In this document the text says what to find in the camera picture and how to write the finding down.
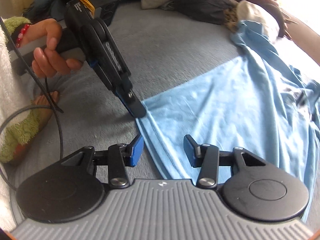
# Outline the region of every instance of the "gray blanket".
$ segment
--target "gray blanket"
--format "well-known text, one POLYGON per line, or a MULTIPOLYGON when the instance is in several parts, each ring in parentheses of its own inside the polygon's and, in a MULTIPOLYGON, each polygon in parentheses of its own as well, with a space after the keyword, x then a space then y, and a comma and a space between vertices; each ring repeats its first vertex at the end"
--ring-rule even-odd
MULTIPOLYGON (((149 98, 182 84, 239 55, 224 26, 197 22, 173 11, 141 10, 140 3, 119 7, 109 27, 130 71, 135 93, 149 98)), ((28 75, 23 76, 30 96, 40 91, 28 75)), ((49 79, 51 90, 60 92, 59 106, 64 154, 85 146, 107 149, 128 143, 138 133, 134 119, 88 65, 70 76, 49 79)), ((12 171, 17 187, 23 180, 59 159, 59 136, 54 117, 36 137, 25 161, 12 171)), ((128 168, 131 179, 159 179, 148 151, 139 164, 128 168)), ((107 167, 99 167, 97 177, 107 181, 107 167)), ((12 194, 17 223, 22 221, 12 194)))

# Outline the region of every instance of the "gray ribbed plate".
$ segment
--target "gray ribbed plate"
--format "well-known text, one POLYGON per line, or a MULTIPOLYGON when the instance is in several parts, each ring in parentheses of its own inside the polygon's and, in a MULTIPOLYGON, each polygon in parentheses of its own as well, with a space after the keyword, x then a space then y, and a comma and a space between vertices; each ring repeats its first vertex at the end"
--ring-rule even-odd
POLYGON ((127 189, 112 190, 84 218, 65 224, 27 219, 13 235, 18 240, 307 240, 312 232, 298 219, 263 224, 241 218, 214 191, 187 179, 137 179, 127 189))

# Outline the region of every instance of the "red bead bracelet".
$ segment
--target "red bead bracelet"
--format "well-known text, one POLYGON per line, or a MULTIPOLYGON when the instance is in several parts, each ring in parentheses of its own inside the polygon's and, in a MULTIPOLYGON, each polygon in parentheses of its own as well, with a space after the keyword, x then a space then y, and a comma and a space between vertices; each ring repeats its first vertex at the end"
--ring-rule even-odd
POLYGON ((16 40, 16 47, 19 48, 20 47, 20 42, 23 39, 24 34, 26 33, 26 31, 29 29, 30 25, 26 24, 20 31, 18 38, 16 40))

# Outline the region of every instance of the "yellow rubber band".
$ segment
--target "yellow rubber band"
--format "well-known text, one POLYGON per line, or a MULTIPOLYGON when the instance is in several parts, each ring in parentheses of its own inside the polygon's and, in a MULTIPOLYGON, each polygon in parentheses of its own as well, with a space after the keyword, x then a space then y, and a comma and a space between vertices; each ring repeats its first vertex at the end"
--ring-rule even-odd
POLYGON ((89 11, 91 12, 92 14, 92 17, 94 17, 94 11, 95 11, 95 8, 94 6, 89 2, 89 0, 80 0, 84 6, 86 6, 89 11))

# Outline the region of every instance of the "silver bolt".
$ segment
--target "silver bolt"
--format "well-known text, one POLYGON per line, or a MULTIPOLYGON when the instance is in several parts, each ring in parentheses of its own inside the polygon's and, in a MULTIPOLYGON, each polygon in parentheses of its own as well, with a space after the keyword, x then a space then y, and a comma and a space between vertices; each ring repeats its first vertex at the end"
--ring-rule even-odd
POLYGON ((114 186, 124 186, 127 184, 127 180, 124 178, 114 178, 111 180, 111 184, 114 186))
POLYGON ((204 187, 211 187, 214 184, 216 184, 214 179, 210 179, 210 178, 202 178, 199 180, 199 183, 204 187))

